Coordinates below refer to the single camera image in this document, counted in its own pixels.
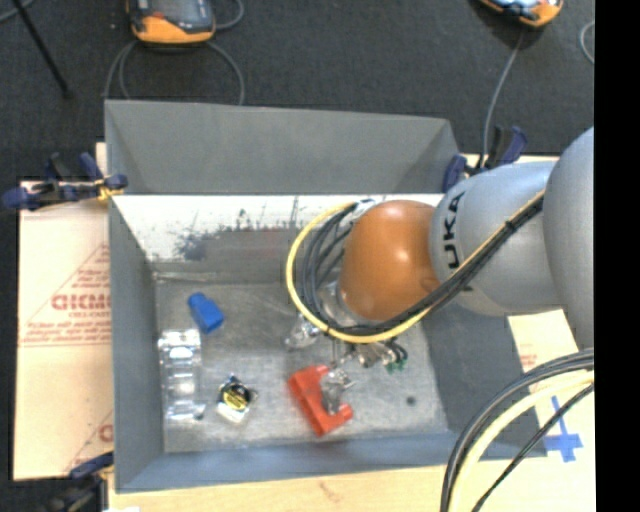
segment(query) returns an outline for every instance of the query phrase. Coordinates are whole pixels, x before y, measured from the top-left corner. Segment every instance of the bin floor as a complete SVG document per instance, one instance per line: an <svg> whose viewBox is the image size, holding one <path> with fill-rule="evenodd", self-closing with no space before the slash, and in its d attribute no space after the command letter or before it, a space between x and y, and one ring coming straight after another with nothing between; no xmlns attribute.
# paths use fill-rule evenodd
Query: bin floor
<svg viewBox="0 0 640 512"><path fill-rule="evenodd" d="M201 420L165 421L165 452L447 430L422 329L411 329L398 339L409 353L402 371L389 374L381 364L364 369L354 360L345 364L356 384L343 400L353 407L354 417L318 439L290 396L286 381L301 368L328 364L331 342L320 337L311 347L286 349L283 340L296 311L278 282L211 284L182 280L180 276L156 280L158 332L195 326L187 306L187 298L195 292L211 297L224 312L225 322L220 332L202 339L203 390L208 403L205 415ZM229 374L259 394L240 425L230 423L215 410L218 387Z"/></svg>

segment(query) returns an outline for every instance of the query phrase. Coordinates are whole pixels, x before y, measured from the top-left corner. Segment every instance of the red object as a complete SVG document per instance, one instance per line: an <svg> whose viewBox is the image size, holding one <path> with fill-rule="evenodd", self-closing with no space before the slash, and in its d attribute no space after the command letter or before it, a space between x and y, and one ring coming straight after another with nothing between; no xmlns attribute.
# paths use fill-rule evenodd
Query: red object
<svg viewBox="0 0 640 512"><path fill-rule="evenodd" d="M318 437L331 432L353 418L349 404L341 404L336 414L329 414L322 406L320 380L329 368L324 365L308 366L295 372L287 383L302 412Z"/></svg>

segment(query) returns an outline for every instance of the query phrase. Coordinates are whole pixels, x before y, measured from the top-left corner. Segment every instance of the orange device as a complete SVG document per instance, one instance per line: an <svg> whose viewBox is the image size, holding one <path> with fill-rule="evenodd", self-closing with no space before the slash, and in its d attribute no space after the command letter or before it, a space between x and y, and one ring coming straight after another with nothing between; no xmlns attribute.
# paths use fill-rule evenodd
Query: orange device
<svg viewBox="0 0 640 512"><path fill-rule="evenodd" d="M480 0L483 4L520 23L538 28L555 18L564 0Z"/></svg>
<svg viewBox="0 0 640 512"><path fill-rule="evenodd" d="M143 43L188 46L213 37L210 0L127 0L131 30Z"/></svg>

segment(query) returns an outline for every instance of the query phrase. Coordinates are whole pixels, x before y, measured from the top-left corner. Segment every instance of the yellow cable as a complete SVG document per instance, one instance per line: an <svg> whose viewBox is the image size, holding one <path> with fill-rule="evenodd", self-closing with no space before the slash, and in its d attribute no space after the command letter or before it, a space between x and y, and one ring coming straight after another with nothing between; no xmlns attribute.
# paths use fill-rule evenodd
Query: yellow cable
<svg viewBox="0 0 640 512"><path fill-rule="evenodd" d="M592 383L594 379L595 374L593 370L587 373L579 372L578 375L572 376L570 378L563 378L560 382L557 382L545 388L538 389L535 393L524 397L514 406L510 407L500 416L498 416L498 418L496 418L496 420L491 423L491 425L482 433L482 435L478 437L472 448L469 450L467 456L465 457L465 461L460 468L460 472L458 473L458 478L456 479L451 490L451 499L449 501L448 510L451 512L455 512L458 509L460 496L462 495L462 487L465 480L469 476L471 468L478 462L478 460L480 460L480 457L487 449L487 447L493 442L498 434L500 434L500 432L502 432L507 427L507 425L509 425L518 416L533 407L541 400L548 399L557 393L567 391L569 389L585 386Z"/></svg>
<svg viewBox="0 0 640 512"><path fill-rule="evenodd" d="M525 204L516 213L514 213L507 222L512 221L522 210L528 208L535 201L539 200L540 197L542 197L543 195L544 195L544 190L541 190L540 192L538 192L527 204ZM294 262L295 262L295 259L296 259L296 255L298 254L298 250L300 248L300 245L302 245L302 242L304 241L304 239L308 236L308 234L311 232L311 230L314 227L316 227L318 224L320 224L322 221L324 221L325 219L329 218L334 213L346 210L348 207L352 206L354 203L355 203L355 201L351 201L349 203L339 204L339 205L336 205L336 206L328 209L327 211L325 211L325 212L321 213L320 215L318 215L311 222L309 222L309 224L307 224L300 231L300 233L298 234L296 239L293 241L293 244L291 244L291 249L289 250L289 255L287 257L287 265L286 265L286 269L285 269L286 286L287 286L287 290L289 292L289 296L291 297L291 300L295 304L295 306L298 309L298 311L300 311L300 313L302 313L302 315L311 324L313 324L315 327L317 327L318 329L323 331L327 336L331 336L333 338L337 338L339 340L346 341L348 343L376 343L376 342L382 342L382 341L386 341L388 339L391 339L393 337L399 336L400 334L405 332L407 329L413 327L422 318L424 318L424 316L427 313L429 313L429 311L431 311L433 309L435 304L431 305L429 307L426 307L425 309L423 309L422 311L416 313L412 317L409 317L407 320L405 320L401 324L399 324L396 327L394 327L392 329L389 329L387 331L382 331L382 332L380 332L378 334L368 334L368 335L348 334L348 333L339 331L337 329L333 329L332 327L329 327L328 324L323 322L321 319L317 318L311 311L309 311L309 309L304 305L304 303L302 302L302 300L298 296L298 293L296 291L295 284L294 284L293 265L294 265ZM496 231L494 231L494 233L489 238L487 238L480 246L478 246L476 248L476 250L473 251L471 253L471 255L468 258L466 258L465 261L456 269L456 271L453 272L449 276L449 279L453 278L453 276L455 276L458 272L461 272L464 268L466 268L466 266L470 264L470 261L473 260L473 258L476 256L476 254L478 254L480 251L482 251L500 233L501 230L502 230L502 226L500 226Z"/></svg>

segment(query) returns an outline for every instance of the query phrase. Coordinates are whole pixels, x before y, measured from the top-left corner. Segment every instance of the gray bin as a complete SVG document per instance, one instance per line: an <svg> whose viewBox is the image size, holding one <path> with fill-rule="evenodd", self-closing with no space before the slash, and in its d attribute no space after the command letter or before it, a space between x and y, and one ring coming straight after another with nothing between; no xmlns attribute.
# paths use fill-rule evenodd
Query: gray bin
<svg viewBox="0 0 640 512"><path fill-rule="evenodd" d="M466 421L521 373L505 320L452 304L402 340L404 373L348 367L358 384L342 429L315 438L287 394L290 373L330 354L324 340L294 353L282 344L295 318L282 268L296 230L345 194L438 193L457 152L447 121L109 101L106 128L109 171L130 178L110 208L117 490L444 464ZM156 341L191 326L195 291L227 315L203 344L205 388L233 372L260 393L241 428L209 410L163 421ZM513 455L535 427L525 418L490 455Z"/></svg>

